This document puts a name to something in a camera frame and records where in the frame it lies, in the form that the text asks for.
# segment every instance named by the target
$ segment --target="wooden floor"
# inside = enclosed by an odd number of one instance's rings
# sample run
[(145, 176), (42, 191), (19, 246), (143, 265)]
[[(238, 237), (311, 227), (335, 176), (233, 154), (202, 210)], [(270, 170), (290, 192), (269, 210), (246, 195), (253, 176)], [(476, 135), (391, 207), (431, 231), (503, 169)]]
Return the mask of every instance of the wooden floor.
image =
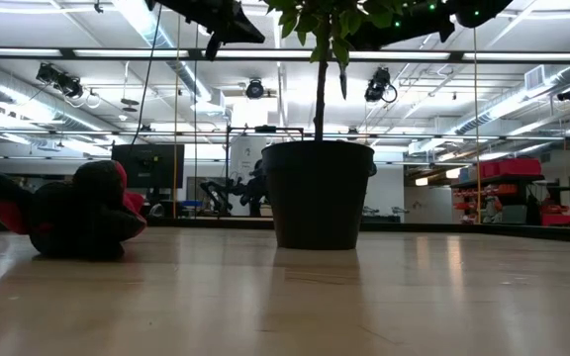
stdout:
[(570, 355), (570, 243), (149, 228), (123, 262), (51, 261), (0, 234), (0, 355)]

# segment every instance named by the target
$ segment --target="plant stem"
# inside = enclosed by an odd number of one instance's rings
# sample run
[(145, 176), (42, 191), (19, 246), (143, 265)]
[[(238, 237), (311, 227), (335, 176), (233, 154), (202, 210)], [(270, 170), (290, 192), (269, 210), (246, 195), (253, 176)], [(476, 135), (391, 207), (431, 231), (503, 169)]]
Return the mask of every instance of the plant stem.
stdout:
[(331, 34), (330, 17), (327, 15), (320, 24), (321, 36), (317, 36), (319, 42), (316, 44), (320, 51), (320, 60), (318, 65), (318, 87), (316, 89), (316, 117), (314, 125), (316, 133), (314, 139), (316, 141), (323, 140), (323, 125), (325, 123), (325, 83), (327, 82), (327, 68), (329, 67), (329, 44)]

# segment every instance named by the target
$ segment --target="monitor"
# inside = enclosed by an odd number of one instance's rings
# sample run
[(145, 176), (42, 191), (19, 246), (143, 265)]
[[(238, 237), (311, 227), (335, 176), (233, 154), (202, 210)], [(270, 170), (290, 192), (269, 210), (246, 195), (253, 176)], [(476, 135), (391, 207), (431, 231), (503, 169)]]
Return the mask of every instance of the monitor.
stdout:
[[(124, 144), (114, 146), (111, 159), (127, 172), (127, 188), (173, 188), (174, 145)], [(177, 145), (177, 188), (184, 181), (184, 145)]]

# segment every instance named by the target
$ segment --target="black flower pot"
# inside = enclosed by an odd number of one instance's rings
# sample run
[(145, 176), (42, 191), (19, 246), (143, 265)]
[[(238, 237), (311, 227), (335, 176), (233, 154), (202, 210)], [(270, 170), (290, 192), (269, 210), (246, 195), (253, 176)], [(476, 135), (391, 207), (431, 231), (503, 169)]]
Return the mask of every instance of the black flower pot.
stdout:
[(373, 149), (342, 141), (295, 141), (262, 153), (278, 246), (355, 248)]

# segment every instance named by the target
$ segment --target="potted plant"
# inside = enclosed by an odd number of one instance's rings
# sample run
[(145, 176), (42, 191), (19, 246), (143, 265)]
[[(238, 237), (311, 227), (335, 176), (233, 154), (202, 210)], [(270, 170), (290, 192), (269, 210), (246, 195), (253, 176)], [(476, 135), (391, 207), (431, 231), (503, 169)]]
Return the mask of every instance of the potted plant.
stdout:
[(332, 56), (345, 70), (353, 38), (363, 24), (391, 28), (404, 0), (264, 0), (282, 13), (282, 37), (296, 33), (302, 45), (316, 36), (310, 61), (319, 64), (315, 139), (273, 144), (263, 149), (278, 245), (302, 249), (352, 249), (359, 231), (373, 149), (363, 144), (324, 141), (325, 83)]

